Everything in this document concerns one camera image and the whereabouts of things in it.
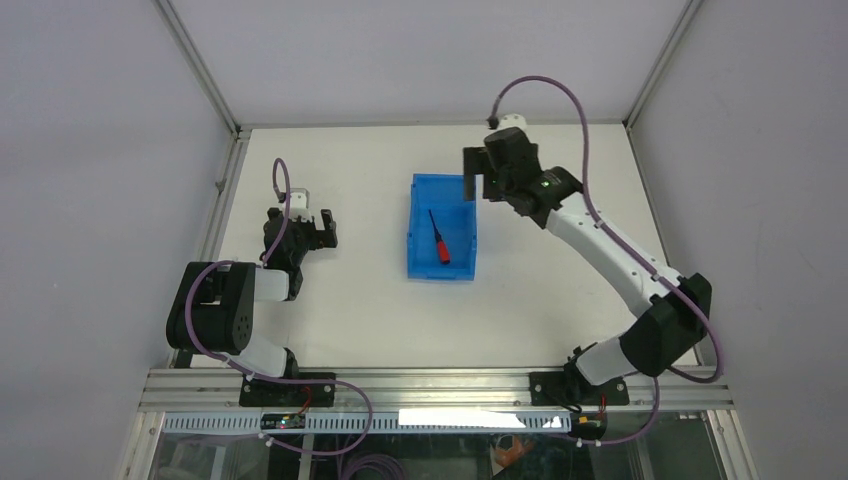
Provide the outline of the red-handled black screwdriver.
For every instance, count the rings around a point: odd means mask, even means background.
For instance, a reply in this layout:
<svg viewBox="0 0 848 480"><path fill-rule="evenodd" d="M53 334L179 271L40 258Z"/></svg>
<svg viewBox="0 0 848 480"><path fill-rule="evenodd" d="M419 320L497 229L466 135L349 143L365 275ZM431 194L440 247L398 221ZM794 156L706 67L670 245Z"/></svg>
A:
<svg viewBox="0 0 848 480"><path fill-rule="evenodd" d="M436 225L435 217L432 210L428 211L428 215L433 228L437 256L441 265L449 265L451 263L451 255L449 249L443 239L443 236Z"/></svg>

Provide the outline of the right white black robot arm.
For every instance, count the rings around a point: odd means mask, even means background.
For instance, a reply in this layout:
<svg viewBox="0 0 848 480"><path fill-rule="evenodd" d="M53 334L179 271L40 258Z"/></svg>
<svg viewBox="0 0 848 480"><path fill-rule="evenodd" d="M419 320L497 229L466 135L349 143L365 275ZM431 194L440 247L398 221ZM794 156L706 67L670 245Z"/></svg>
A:
<svg viewBox="0 0 848 480"><path fill-rule="evenodd" d="M712 287L700 274L683 277L626 242L587 205L584 184L563 167L541 168L538 146L519 127L497 130L463 155L464 196L506 202L572 247L616 291L635 322L625 332L582 349L563 367L564 397L588 405L604 384L634 372L656 377L707 334Z"/></svg>

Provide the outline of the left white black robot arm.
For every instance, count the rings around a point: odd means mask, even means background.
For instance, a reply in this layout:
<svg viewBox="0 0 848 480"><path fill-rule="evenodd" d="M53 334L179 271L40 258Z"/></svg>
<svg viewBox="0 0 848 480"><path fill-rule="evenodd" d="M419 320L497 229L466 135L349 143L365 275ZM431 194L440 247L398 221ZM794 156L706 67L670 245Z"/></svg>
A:
<svg viewBox="0 0 848 480"><path fill-rule="evenodd" d="M277 406L294 403L301 392L294 353L255 332L254 306L289 302L303 284L302 262L310 251L338 246L329 209L320 211L321 228L307 210L288 221L279 208L267 212L264 244L283 237L265 266L253 262L190 262L166 321L170 347L222 360L251 378L263 378L262 392Z"/></svg>

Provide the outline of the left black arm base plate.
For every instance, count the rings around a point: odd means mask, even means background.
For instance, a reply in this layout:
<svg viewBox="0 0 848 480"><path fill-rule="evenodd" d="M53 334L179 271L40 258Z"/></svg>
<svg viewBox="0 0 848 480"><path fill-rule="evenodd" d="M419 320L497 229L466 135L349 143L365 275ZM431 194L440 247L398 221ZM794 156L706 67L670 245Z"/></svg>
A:
<svg viewBox="0 0 848 480"><path fill-rule="evenodd" d="M238 404L240 407L255 408L301 408L332 407L335 401L335 386L324 380L335 380L336 374L329 371L301 372L298 380L304 385L283 385L264 380L243 378Z"/></svg>

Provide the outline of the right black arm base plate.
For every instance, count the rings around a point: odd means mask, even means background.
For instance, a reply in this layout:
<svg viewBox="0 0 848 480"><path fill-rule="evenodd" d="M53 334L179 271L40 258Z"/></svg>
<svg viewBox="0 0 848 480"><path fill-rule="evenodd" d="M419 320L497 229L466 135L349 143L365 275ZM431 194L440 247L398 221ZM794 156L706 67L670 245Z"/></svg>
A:
<svg viewBox="0 0 848 480"><path fill-rule="evenodd" d="M533 406L626 406L630 403L623 377L615 377L600 385L591 385L563 371L533 371L528 374Z"/></svg>

